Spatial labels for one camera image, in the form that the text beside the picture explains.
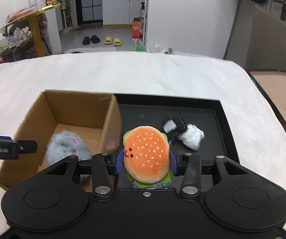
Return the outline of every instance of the yellow table leg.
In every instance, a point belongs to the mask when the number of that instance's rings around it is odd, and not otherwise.
[[[31,16],[29,18],[29,23],[30,23],[30,30],[32,32],[34,46],[37,51],[38,57],[44,57],[45,52],[44,52],[43,45],[42,45],[37,15]]]

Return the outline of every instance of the hamburger plush toy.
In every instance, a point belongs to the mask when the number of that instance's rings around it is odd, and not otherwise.
[[[156,183],[168,185],[172,174],[165,134],[150,126],[140,126],[124,135],[123,145],[129,180],[135,180],[138,187],[152,187]]]

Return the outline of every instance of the white fluffy object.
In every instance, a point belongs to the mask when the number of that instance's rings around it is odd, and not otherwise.
[[[177,138],[181,140],[184,145],[195,151],[199,149],[201,141],[204,137],[204,132],[192,124],[188,124],[187,130],[183,134],[177,136]]]

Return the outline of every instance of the door handle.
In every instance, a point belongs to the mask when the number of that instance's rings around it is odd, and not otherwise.
[[[286,20],[286,0],[273,0],[276,3],[282,3],[283,6],[281,8],[281,20],[285,21]]]

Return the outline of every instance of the black tray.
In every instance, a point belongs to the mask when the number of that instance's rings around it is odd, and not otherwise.
[[[161,123],[165,117],[182,117],[186,124],[194,124],[203,130],[205,137],[198,151],[193,151],[175,139],[173,146],[180,154],[198,154],[202,158],[202,166],[214,165],[214,158],[218,155],[227,156],[239,163],[234,139],[220,101],[133,94],[115,96],[122,116],[123,134],[142,125],[153,126],[164,132]],[[180,177],[172,179],[173,185],[177,178]],[[207,191],[212,186],[212,176],[202,175],[201,191]]]

